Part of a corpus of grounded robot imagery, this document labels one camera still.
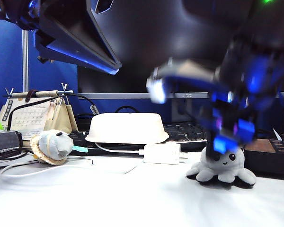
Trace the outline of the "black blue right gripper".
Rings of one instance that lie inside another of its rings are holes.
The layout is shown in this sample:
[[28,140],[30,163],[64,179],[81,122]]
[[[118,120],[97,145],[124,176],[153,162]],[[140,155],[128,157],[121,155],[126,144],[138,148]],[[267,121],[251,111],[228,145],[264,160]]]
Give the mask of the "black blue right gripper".
[[211,121],[207,160],[255,139],[257,120],[277,95],[282,62],[276,59],[224,59],[210,92]]

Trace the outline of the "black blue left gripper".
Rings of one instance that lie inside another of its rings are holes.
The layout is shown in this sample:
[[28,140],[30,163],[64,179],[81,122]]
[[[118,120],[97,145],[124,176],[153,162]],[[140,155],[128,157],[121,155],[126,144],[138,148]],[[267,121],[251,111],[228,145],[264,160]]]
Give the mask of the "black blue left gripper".
[[133,46],[130,0],[6,0],[5,14],[34,31],[41,62],[53,60],[115,75]]

